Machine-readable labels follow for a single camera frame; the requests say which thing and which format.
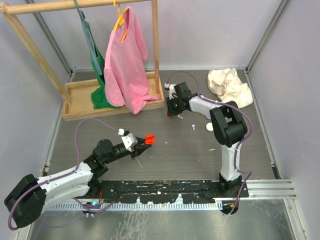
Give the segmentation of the orange charging case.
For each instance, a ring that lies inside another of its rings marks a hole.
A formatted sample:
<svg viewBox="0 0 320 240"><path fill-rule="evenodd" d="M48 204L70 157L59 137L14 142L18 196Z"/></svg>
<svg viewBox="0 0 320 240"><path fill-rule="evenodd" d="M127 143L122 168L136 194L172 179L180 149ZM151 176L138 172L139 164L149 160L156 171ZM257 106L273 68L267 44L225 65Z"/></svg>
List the orange charging case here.
<svg viewBox="0 0 320 240"><path fill-rule="evenodd" d="M144 139L146 145L153 145L156 143L155 136L153 134L147 134Z"/></svg>

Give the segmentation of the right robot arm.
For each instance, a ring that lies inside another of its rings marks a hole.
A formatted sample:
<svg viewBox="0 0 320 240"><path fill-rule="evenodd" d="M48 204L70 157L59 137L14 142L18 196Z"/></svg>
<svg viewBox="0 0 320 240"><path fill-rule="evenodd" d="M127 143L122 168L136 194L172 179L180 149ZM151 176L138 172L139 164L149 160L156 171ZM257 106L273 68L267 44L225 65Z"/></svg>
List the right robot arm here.
<svg viewBox="0 0 320 240"><path fill-rule="evenodd" d="M222 167L219 191L225 197L240 194L244 188L240 166L240 151L248 127L235 102L222 103L192 93L186 82L164 85L167 115L177 116L183 111L210 116L214 137L221 145Z"/></svg>

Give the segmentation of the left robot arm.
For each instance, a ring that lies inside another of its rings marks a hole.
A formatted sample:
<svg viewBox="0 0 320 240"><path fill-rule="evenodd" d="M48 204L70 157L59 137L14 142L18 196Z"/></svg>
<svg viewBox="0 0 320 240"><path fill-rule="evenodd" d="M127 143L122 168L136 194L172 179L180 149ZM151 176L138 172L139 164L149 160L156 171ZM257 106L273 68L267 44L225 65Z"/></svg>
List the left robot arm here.
<svg viewBox="0 0 320 240"><path fill-rule="evenodd" d="M67 170L42 177L24 176L4 200L9 229L15 231L32 224L46 210L66 200L97 197L98 179L108 171L109 163L127 156L135 158L156 142L153 135L140 138L128 134L121 140L116 145L109 139L100 140L89 157Z"/></svg>

